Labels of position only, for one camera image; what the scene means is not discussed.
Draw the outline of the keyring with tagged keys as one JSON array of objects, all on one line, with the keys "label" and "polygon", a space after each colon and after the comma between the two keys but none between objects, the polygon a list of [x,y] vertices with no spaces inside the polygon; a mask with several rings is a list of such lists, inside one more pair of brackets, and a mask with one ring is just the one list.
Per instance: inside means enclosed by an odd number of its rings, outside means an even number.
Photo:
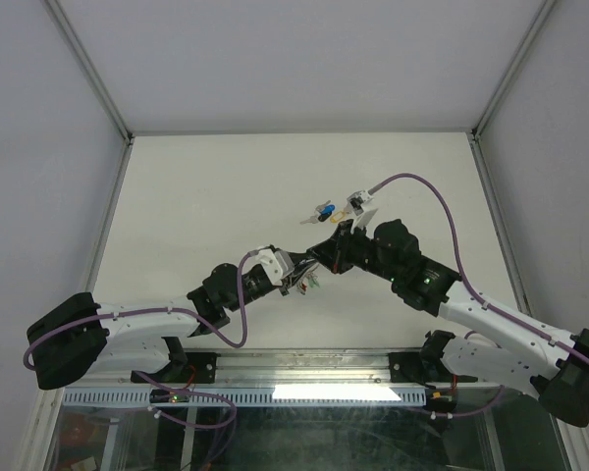
[{"label": "keyring with tagged keys", "polygon": [[283,279],[283,284],[279,288],[282,296],[290,294],[291,290],[295,290],[299,294],[306,295],[310,288],[319,288],[318,276],[316,270],[320,264],[313,261],[303,262],[297,265],[294,270]]}]

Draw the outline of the yellow tagged key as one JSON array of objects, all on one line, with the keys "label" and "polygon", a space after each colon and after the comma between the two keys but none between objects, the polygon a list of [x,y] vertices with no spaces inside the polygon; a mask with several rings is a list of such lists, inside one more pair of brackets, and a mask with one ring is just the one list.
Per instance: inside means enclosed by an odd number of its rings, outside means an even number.
[{"label": "yellow tagged key", "polygon": [[332,224],[338,224],[339,222],[343,221],[347,216],[348,216],[348,212],[343,211],[343,210],[338,211],[330,217],[330,222]]}]

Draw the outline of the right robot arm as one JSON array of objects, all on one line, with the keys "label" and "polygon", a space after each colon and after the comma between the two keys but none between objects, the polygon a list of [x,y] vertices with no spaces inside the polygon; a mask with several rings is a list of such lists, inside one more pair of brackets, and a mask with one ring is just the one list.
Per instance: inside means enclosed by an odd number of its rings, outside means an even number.
[{"label": "right robot arm", "polygon": [[420,371],[431,380],[468,376],[535,398],[546,411],[579,428],[589,424],[589,330],[577,334],[544,324],[469,288],[453,269],[424,256],[399,220],[373,235],[351,221],[308,249],[334,274],[358,268],[391,284],[416,311],[447,320],[488,340],[480,345],[443,331],[428,335]]}]

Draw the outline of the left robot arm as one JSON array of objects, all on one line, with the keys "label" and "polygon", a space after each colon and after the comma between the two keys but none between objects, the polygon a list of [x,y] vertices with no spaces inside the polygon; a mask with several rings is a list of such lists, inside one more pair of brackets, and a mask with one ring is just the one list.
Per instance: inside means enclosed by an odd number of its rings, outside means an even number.
[{"label": "left robot arm", "polygon": [[144,372],[159,382],[185,372],[184,339],[214,335],[232,348],[248,339],[246,307],[278,291],[288,294],[317,268],[308,255],[273,246],[220,264],[187,295],[151,304],[101,304],[76,293],[27,329],[23,362],[44,391],[87,375]]}]

